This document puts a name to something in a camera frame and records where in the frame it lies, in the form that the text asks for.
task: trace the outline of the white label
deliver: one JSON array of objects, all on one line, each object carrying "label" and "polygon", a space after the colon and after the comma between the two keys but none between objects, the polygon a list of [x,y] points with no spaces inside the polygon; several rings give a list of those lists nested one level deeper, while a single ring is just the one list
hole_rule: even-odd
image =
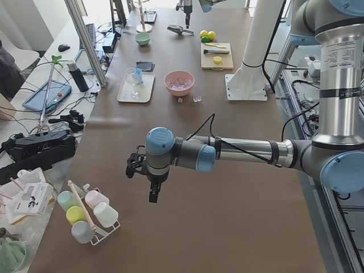
[{"label": "white label", "polygon": [[322,50],[321,71],[355,68],[357,41],[326,45]]}]

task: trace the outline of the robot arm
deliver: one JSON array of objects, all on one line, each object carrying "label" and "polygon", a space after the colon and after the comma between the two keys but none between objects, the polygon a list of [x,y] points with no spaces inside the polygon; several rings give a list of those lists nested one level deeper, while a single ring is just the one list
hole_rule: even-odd
[{"label": "robot arm", "polygon": [[153,129],[146,153],[137,149],[126,170],[129,178],[134,172],[147,175],[151,202],[157,201],[170,165],[211,171],[216,159],[298,169],[341,193],[364,188],[364,139],[357,130],[364,2],[296,0],[293,11],[292,32],[315,36],[322,45],[318,134],[312,140],[284,142],[201,136],[184,140],[166,128]]},{"label": "robot arm", "polygon": [[[208,11],[211,10],[213,5],[226,0],[199,0],[199,1],[203,12],[207,13]],[[185,24],[186,28],[189,28],[189,20],[192,13],[192,0],[180,0],[176,5],[176,10],[178,11],[179,9],[183,9],[183,12],[186,13]]]}]

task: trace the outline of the white tray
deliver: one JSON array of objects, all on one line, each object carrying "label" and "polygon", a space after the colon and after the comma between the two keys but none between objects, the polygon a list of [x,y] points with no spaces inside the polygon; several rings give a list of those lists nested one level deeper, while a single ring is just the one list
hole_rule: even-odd
[{"label": "white tray", "polygon": [[154,83],[154,73],[153,72],[143,72],[143,82],[135,86],[135,90],[139,92],[139,98],[135,99],[131,97],[133,92],[133,86],[130,85],[126,80],[125,76],[121,83],[120,90],[118,93],[119,102],[136,102],[145,103],[150,100],[152,95]]}]

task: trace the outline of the white pillar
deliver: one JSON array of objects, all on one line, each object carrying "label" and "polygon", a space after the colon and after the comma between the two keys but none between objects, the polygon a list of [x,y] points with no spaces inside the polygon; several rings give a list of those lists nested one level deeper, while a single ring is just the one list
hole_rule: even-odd
[{"label": "white pillar", "polygon": [[225,75],[228,100],[266,101],[262,67],[284,0],[258,0],[245,47],[243,63],[233,75]]}]

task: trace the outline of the yellow cup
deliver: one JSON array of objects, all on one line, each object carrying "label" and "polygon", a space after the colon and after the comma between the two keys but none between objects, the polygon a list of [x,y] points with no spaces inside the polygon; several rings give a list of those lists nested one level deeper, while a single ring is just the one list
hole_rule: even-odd
[{"label": "yellow cup", "polygon": [[87,221],[84,212],[79,206],[72,206],[66,212],[66,218],[71,225],[78,221]]}]

